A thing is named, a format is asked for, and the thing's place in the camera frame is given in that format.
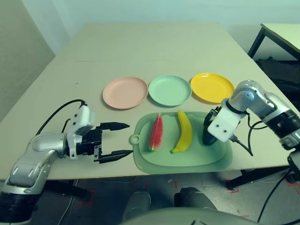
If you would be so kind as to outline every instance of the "yellow plate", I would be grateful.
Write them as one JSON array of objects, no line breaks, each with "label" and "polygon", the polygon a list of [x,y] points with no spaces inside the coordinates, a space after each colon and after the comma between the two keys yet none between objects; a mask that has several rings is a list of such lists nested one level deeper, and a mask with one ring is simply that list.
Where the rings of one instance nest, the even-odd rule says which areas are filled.
[{"label": "yellow plate", "polygon": [[202,73],[193,77],[191,87],[195,95],[211,103],[221,103],[234,91],[233,84],[218,74]]}]

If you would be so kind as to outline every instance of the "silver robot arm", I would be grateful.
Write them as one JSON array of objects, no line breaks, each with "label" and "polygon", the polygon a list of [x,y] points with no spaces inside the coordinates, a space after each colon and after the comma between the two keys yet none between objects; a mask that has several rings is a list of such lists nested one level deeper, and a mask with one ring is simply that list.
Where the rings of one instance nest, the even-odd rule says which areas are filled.
[{"label": "silver robot arm", "polygon": [[53,162],[65,155],[76,160],[77,155],[95,155],[94,162],[116,161],[131,150],[113,151],[102,155],[102,130],[120,130],[124,123],[95,124],[95,113],[82,104],[69,122],[66,133],[43,133],[27,145],[25,154],[16,162],[0,192],[0,225],[23,225],[30,222]]},{"label": "silver robot arm", "polygon": [[300,168],[300,119],[278,96],[266,92],[258,82],[241,82],[231,98],[222,101],[221,108],[209,114],[213,121],[204,124],[203,142],[211,144],[207,138],[217,138],[223,142],[234,134],[240,120],[250,109],[279,137],[286,150],[296,149],[288,158],[293,170]]},{"label": "silver robot arm", "polygon": [[76,143],[94,127],[95,113],[82,105],[66,133],[43,133],[27,145],[0,193],[0,225],[27,224],[39,200],[53,162],[68,152],[76,159]]}]

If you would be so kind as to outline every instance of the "watermelon slice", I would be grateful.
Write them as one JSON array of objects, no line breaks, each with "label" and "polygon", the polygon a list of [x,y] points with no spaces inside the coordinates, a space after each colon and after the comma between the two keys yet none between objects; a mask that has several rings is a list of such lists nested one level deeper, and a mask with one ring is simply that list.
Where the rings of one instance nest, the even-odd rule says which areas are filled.
[{"label": "watermelon slice", "polygon": [[148,140],[148,147],[150,150],[157,151],[160,149],[163,140],[163,118],[159,113],[154,121],[151,134]]}]

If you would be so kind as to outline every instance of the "gray floor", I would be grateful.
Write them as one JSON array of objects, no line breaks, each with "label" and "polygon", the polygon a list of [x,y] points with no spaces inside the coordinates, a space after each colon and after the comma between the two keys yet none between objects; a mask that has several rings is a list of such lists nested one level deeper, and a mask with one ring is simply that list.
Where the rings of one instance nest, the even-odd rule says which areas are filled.
[{"label": "gray floor", "polygon": [[[281,178],[282,173],[242,186],[238,191],[228,191],[223,180],[230,180],[239,175],[239,171],[227,171],[80,180],[79,187],[95,192],[93,201],[82,205],[80,201],[74,200],[62,224],[116,225],[121,220],[130,195],[136,188],[144,187],[150,190],[152,210],[172,207],[175,193],[183,187],[196,187],[210,198],[218,210],[257,220],[267,195]],[[69,199],[69,196],[45,192],[31,224],[57,224]],[[283,181],[270,199],[261,223],[279,225],[298,218],[300,218],[300,187],[299,185],[290,187]]]}]

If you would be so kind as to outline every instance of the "yellow banana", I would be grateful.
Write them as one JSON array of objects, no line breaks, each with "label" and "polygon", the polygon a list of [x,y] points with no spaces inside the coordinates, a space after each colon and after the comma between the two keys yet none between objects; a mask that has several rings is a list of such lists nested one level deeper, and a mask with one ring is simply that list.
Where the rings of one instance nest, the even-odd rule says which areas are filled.
[{"label": "yellow banana", "polygon": [[193,130],[187,115],[183,111],[179,110],[178,119],[181,127],[181,136],[179,141],[177,142],[175,149],[173,149],[171,153],[185,151],[192,143]]}]

